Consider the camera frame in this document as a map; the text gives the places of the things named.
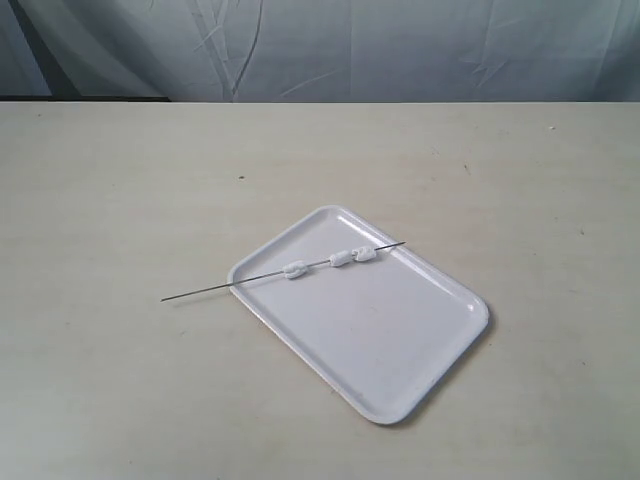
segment white table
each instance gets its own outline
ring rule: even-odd
[[[0,104],[0,149],[0,478],[640,475],[640,105]],[[159,302],[329,203],[492,309],[397,427]]]

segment white tray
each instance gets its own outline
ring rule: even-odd
[[[322,207],[233,267],[229,282],[396,241],[346,208]],[[489,317],[480,298],[404,247],[367,263],[325,265],[295,280],[271,277],[231,291],[358,412],[381,424],[402,420]]]

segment metal rod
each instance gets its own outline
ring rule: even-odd
[[[387,248],[398,247],[400,245],[404,245],[407,242],[398,242],[392,243],[391,245],[384,245],[382,247],[374,248],[375,251],[385,250]],[[329,263],[331,260],[320,260],[319,262],[309,263],[307,267],[317,267],[318,265],[324,265],[325,263]],[[166,297],[160,300],[161,302],[166,302],[167,300],[175,300],[176,298],[188,297],[189,295],[196,295],[198,293],[210,292],[211,290],[218,290],[219,288],[224,287],[233,287],[234,285],[240,285],[241,283],[252,282],[254,280],[260,280],[262,278],[273,277],[275,275],[280,275],[284,273],[282,270],[278,270],[277,272],[265,273],[264,275],[258,275],[257,277],[245,278],[244,280],[238,280],[236,282],[225,283],[222,285],[216,285],[215,287],[202,288],[200,290],[194,290],[193,292],[181,293],[180,295],[174,295],[173,297]]]

